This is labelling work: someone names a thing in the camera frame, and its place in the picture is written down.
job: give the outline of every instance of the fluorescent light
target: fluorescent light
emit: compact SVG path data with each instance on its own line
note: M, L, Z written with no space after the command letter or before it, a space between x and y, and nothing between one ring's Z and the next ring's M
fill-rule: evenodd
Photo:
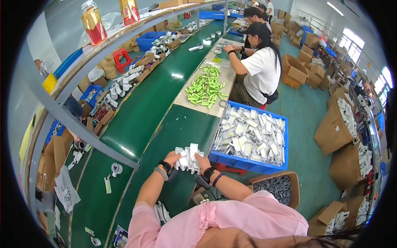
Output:
M332 5L330 2L327 2L327 4L331 6L334 10L336 10L339 14L341 14L341 16L343 16L342 12L340 12L339 9L337 9L334 5Z

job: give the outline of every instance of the wrist strap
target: wrist strap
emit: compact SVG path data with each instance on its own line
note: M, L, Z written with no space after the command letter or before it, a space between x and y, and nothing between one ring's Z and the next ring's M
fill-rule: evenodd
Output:
M212 186L215 187L216 182L218 182L219 178L221 178L221 176L224 176L224 175L225 175L225 174L223 174L223 173L219 174L219 175L215 178L214 182L212 183Z

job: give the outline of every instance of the chair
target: chair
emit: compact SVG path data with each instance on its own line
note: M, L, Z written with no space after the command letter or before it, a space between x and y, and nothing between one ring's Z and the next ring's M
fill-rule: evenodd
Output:
M121 55L123 57L125 57L125 59L127 60L126 62L124 62L122 64L120 63L120 60L119 60ZM114 58L114 62L116 63L117 70L119 71L120 74L123 74L124 68L132 63L132 59L129 57L127 50L124 48L121 48L121 49L115 51L113 53L113 58Z

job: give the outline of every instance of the window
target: window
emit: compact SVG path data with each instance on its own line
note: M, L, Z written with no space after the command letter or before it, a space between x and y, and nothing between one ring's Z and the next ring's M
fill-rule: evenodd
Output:
M355 63L357 63L358 58L361 55L361 49L364 47L365 42L350 29L345 28L343 30L343 34L344 35L341 42L339 43L339 46L346 48L347 54Z

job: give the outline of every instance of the woman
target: woman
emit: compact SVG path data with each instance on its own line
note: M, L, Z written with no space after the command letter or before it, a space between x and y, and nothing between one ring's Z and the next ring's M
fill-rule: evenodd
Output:
M174 151L168 153L142 185L132 211L126 248L321 247L331 243L323 237L306 236L308 223L296 210L279 203L267 191L253 193L215 170L208 158L197 153L201 174L230 200L204 201L161 227L154 205L168 172L180 157Z
M259 108L278 97L281 56L270 37L270 30L263 23L251 24L245 34L255 50L232 45L224 48L237 74L229 99ZM246 54L248 58L240 61L236 52Z

